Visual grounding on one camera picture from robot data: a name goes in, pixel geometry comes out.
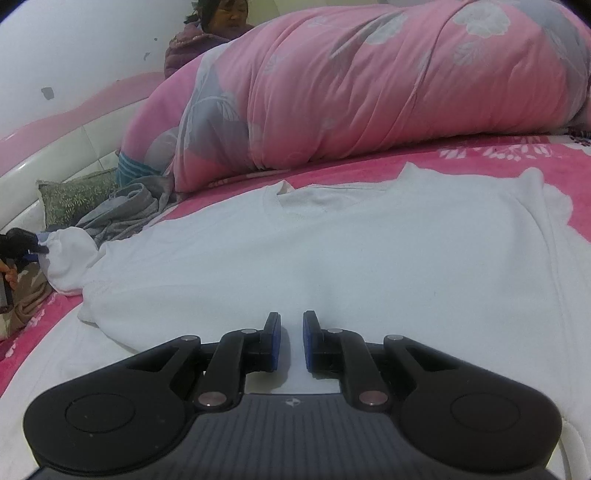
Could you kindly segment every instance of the rolled comforter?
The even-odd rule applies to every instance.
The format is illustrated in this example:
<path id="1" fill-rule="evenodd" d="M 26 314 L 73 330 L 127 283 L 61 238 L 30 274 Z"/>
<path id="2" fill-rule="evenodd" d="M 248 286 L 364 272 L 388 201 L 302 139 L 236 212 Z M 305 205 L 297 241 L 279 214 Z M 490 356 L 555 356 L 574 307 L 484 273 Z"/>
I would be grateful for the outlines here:
<path id="1" fill-rule="evenodd" d="M 295 12 L 216 47 L 149 98 L 121 183 L 179 192 L 453 135 L 586 128 L 591 35 L 550 0 Z"/>

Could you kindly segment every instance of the green pillow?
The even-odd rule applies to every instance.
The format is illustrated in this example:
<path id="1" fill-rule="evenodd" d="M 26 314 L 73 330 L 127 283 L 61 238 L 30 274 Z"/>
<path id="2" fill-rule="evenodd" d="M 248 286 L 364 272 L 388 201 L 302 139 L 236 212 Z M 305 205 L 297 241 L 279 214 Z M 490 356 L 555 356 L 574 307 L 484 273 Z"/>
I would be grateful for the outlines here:
<path id="1" fill-rule="evenodd" d="M 37 180 L 46 228 L 74 226 L 109 198 L 119 188 L 115 181 L 116 170 L 97 171 L 63 183 Z"/>

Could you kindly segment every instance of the gray ribbed surface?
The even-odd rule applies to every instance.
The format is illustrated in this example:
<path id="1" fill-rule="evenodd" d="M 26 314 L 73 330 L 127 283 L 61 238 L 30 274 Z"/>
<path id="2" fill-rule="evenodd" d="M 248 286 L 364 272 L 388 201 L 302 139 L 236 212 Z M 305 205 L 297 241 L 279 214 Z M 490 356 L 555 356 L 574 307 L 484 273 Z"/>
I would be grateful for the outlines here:
<path id="1" fill-rule="evenodd" d="M 32 480 L 72 480 L 42 471 Z M 245 395 L 225 413 L 199 417 L 170 454 L 104 480 L 458 480 L 460 472 L 415 450 L 387 416 L 350 407 L 339 394 Z M 495 480 L 550 480 L 543 469 Z"/>

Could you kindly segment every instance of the blue stripe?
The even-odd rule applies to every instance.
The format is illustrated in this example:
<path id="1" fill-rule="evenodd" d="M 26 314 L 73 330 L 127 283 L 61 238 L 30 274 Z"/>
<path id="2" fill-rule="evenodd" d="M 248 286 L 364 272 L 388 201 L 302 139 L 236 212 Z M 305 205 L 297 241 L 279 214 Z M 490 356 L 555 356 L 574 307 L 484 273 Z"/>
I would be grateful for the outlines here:
<path id="1" fill-rule="evenodd" d="M 161 172 L 158 170 L 132 160 L 123 152 L 119 153 L 119 165 L 117 168 L 117 173 L 115 174 L 115 179 L 121 187 L 124 187 L 128 183 L 140 177 L 148 177 L 151 175 L 160 174 Z"/>
<path id="2" fill-rule="evenodd" d="M 125 164 L 125 166 L 128 168 L 128 170 L 136 171 L 138 173 L 143 173 L 144 174 L 143 176 L 160 175 L 161 174 L 161 172 L 156 170 L 155 168 L 152 168 L 152 167 L 146 165 L 145 163 L 140 163 L 135 160 L 132 160 L 124 153 L 119 154 L 119 163 Z"/>

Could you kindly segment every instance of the brown cloth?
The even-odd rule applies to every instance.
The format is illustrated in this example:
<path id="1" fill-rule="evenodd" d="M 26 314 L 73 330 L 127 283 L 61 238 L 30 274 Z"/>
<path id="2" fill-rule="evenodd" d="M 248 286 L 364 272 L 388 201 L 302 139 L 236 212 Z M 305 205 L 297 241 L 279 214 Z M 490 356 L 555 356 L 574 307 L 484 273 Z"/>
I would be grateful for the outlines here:
<path id="1" fill-rule="evenodd" d="M 19 274 L 17 289 L 13 292 L 14 308 L 0 315 L 0 341 L 24 328 L 52 291 L 39 264 L 27 265 Z"/>

